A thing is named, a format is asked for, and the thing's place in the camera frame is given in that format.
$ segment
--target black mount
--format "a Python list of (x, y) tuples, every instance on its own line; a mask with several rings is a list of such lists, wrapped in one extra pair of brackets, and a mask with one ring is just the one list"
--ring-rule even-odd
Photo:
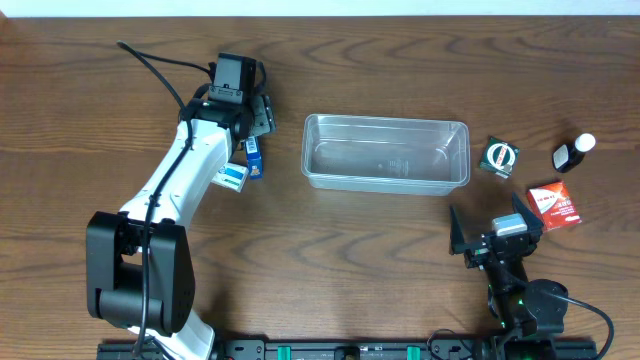
[[(96, 212), (87, 226), (87, 307), (91, 316), (119, 328), (137, 326), (142, 307), (142, 269), (127, 263), (140, 245), (143, 223), (126, 214)], [(152, 226), (149, 248), (149, 328), (164, 336), (189, 317), (196, 280), (183, 226)]]

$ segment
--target white label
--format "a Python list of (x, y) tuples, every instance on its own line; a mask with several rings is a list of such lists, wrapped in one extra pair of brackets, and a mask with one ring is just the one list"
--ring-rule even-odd
[(567, 150), (567, 145), (562, 145), (553, 153), (553, 166), (558, 169), (567, 161), (569, 161), (569, 151)]
[(258, 151), (258, 147), (256, 146), (256, 138), (253, 136), (249, 137), (246, 141), (247, 145), (247, 154), (253, 154)]
[(531, 189), (531, 196), (538, 205), (541, 214), (546, 213), (558, 201), (558, 195), (547, 189)]

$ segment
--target green clip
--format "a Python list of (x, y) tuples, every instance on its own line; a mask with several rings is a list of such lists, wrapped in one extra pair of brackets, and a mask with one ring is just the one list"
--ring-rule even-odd
[(278, 360), (291, 360), (291, 348), (288, 346), (278, 346)]
[(420, 348), (417, 346), (407, 346), (407, 360), (420, 360)]

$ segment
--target blue box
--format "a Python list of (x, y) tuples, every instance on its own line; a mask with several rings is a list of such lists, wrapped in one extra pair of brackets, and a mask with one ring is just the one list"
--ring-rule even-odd
[(249, 136), (245, 141), (245, 151), (247, 154), (247, 168), (249, 168), (250, 179), (262, 179), (262, 155), (256, 136)]

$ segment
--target small box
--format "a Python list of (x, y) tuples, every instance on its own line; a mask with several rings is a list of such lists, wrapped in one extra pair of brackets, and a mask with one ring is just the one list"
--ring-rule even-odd
[(226, 163), (213, 176), (212, 183), (235, 190), (242, 191), (244, 182), (247, 180), (249, 170), (240, 165)]
[(262, 179), (262, 155), (260, 154), (260, 145), (258, 138), (250, 136), (245, 141), (245, 149), (247, 153), (247, 167), (249, 168), (250, 179)]
[(513, 167), (518, 161), (520, 149), (517, 147), (498, 140), (494, 137), (489, 138), (489, 144), (482, 154), (480, 168), (495, 173), (503, 178), (511, 176)]
[(562, 181), (530, 189), (527, 198), (531, 209), (544, 222), (545, 231), (582, 222)]

